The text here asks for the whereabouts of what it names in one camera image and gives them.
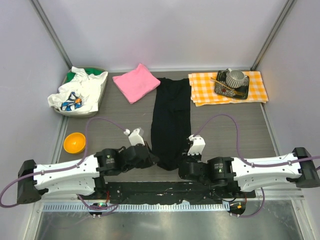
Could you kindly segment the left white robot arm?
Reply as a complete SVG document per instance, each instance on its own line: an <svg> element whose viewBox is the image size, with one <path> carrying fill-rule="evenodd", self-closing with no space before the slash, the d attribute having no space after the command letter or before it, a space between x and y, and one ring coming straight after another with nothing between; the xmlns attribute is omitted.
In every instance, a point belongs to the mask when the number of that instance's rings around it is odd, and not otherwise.
<svg viewBox="0 0 320 240"><path fill-rule="evenodd" d="M84 160L57 164L23 162L17 183L19 205L31 204L57 195L80 195L85 200L104 199L108 186L105 177L118 176L132 169L149 168L159 162L148 145L105 148Z"/></svg>

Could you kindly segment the orange checkered cloth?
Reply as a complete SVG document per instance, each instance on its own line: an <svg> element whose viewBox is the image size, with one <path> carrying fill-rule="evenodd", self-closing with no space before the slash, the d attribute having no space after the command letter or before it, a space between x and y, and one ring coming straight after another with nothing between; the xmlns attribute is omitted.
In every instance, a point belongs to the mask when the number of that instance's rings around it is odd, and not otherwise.
<svg viewBox="0 0 320 240"><path fill-rule="evenodd" d="M199 72L188 74L191 86L191 99L197 107L204 105L237 104L237 103L266 103L268 99L263 79L259 71L245 71L249 77L247 99L235 99L215 93L217 72Z"/></svg>

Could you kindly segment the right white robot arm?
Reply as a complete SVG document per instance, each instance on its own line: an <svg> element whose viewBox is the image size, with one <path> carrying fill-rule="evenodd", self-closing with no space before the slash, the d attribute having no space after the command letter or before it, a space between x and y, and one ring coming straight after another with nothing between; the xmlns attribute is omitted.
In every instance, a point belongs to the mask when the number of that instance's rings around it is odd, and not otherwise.
<svg viewBox="0 0 320 240"><path fill-rule="evenodd" d="M313 159L304 147L281 156L251 159L214 157L202 162L200 155L188 155L182 160L178 175L184 180L241 193L286 183L297 188L320 185Z"/></svg>

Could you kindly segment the black t shirt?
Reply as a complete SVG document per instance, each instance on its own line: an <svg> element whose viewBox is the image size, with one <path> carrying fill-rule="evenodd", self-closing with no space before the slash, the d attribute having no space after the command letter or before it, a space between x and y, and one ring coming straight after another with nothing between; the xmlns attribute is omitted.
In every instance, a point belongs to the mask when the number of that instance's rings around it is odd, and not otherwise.
<svg viewBox="0 0 320 240"><path fill-rule="evenodd" d="M167 171L179 167L191 135L191 86L187 78L159 78L150 139L157 165Z"/></svg>

